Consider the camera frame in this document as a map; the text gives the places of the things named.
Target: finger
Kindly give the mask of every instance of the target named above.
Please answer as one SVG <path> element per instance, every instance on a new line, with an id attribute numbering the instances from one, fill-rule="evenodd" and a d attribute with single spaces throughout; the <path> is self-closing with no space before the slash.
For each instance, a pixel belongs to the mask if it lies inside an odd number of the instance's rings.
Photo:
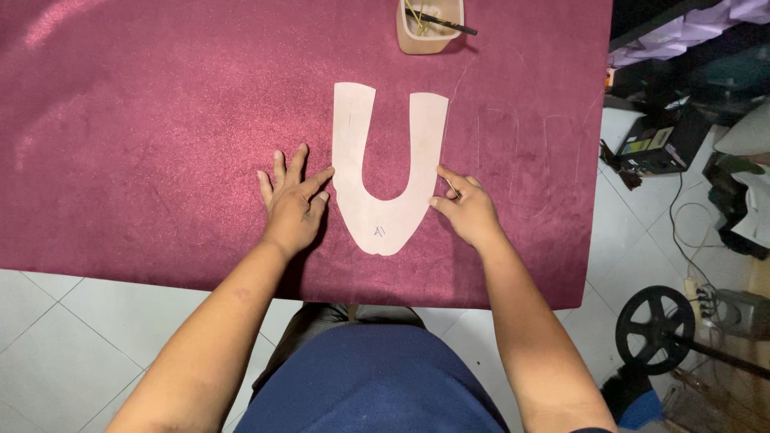
<path id="1" fill-rule="evenodd" d="M 309 199 L 318 189 L 323 185 L 331 176 L 334 175 L 334 167 L 327 167 L 315 175 L 311 176 L 308 180 L 300 184 L 302 194 L 306 199 Z"/>
<path id="2" fill-rule="evenodd" d="M 262 170 L 257 170 L 256 176 L 259 177 L 259 191 L 262 193 L 262 201 L 265 207 L 270 208 L 270 202 L 273 201 L 273 186 L 270 185 L 270 176 Z"/>
<path id="3" fill-rule="evenodd" d="M 458 208 L 457 203 L 444 197 L 431 197 L 428 203 L 450 220 Z"/>
<path id="4" fill-rule="evenodd" d="M 276 178 L 276 190 L 278 190 L 286 179 L 286 161 L 280 150 L 273 152 L 273 177 Z"/>
<path id="5" fill-rule="evenodd" d="M 465 180 L 467 180 L 471 185 L 478 186 L 479 188 L 481 188 L 481 184 L 479 183 L 478 180 L 476 180 L 475 177 L 473 177 L 473 176 L 465 176 Z"/>
<path id="6" fill-rule="evenodd" d="M 436 167 L 436 173 L 444 179 L 449 180 L 454 189 L 460 191 L 460 194 L 465 194 L 466 191 L 473 187 L 467 179 L 443 166 Z"/>
<path id="7" fill-rule="evenodd" d="M 321 191 L 310 201 L 310 210 L 307 213 L 313 221 L 319 221 L 323 211 L 326 210 L 326 203 L 329 201 L 329 193 Z"/>
<path id="8" fill-rule="evenodd" d="M 305 166 L 307 158 L 307 144 L 301 143 L 296 149 L 294 156 L 289 163 L 289 169 L 286 171 L 286 182 L 290 186 L 299 185 L 302 181 L 302 167 Z"/>

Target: pencil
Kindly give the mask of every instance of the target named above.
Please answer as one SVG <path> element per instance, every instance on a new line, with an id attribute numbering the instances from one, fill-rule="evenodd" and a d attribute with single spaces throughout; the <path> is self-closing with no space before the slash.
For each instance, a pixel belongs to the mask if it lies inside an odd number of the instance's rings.
<path id="1" fill-rule="evenodd" d="M 412 11 L 409 10 L 409 8 L 406 8 L 405 10 L 407 12 L 407 16 L 411 16 L 412 18 L 414 18 L 412 16 Z M 470 27 L 466 27 L 464 25 L 457 24 L 457 23 L 452 22 L 452 21 L 447 21 L 446 19 L 436 18 L 436 17 L 431 16 L 431 15 L 422 14 L 422 16 L 420 18 L 425 20 L 425 21 L 428 21 L 428 22 L 435 22 L 438 25 L 443 25 L 444 27 L 449 27 L 450 29 L 455 29 L 455 30 L 459 30 L 460 32 L 465 32 L 465 33 L 467 33 L 469 35 L 475 36 L 478 33 L 476 30 L 473 30 Z"/>

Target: forearm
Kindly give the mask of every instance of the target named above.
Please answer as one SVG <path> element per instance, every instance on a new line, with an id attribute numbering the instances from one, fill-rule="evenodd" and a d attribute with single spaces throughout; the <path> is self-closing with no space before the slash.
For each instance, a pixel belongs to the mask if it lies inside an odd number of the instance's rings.
<path id="1" fill-rule="evenodd" d="M 531 431 L 614 430 L 614 422 L 567 332 L 502 235 L 479 249 L 500 358 Z"/>
<path id="2" fill-rule="evenodd" d="M 108 428 L 219 431 L 287 259 L 257 245 L 169 339 Z"/>

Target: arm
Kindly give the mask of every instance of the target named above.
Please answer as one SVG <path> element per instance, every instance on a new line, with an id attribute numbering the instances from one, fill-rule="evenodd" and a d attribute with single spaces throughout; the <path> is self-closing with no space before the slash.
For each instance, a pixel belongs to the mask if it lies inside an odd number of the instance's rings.
<path id="1" fill-rule="evenodd" d="M 267 208 L 262 238 L 171 336 L 108 433 L 221 431 L 283 271 L 313 242 L 326 209 L 329 194 L 316 192 L 334 168 L 300 183 L 307 151 L 301 144 L 288 171 L 275 152 L 275 189 L 257 173 Z"/>
<path id="2" fill-rule="evenodd" d="M 484 264 L 497 348 L 527 431 L 617 427 L 578 350 L 508 241 L 492 200 L 472 176 L 438 167 L 460 193 L 433 197 Z"/>

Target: blue shirt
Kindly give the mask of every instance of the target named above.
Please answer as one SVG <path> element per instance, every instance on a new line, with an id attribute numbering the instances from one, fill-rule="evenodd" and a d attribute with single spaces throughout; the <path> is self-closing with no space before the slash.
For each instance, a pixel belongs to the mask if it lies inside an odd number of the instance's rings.
<path id="1" fill-rule="evenodd" d="M 236 433 L 508 431 L 489 394 L 440 339 L 411 325 L 347 325 L 294 353 Z M 605 431 L 590 429 L 583 431 Z"/>

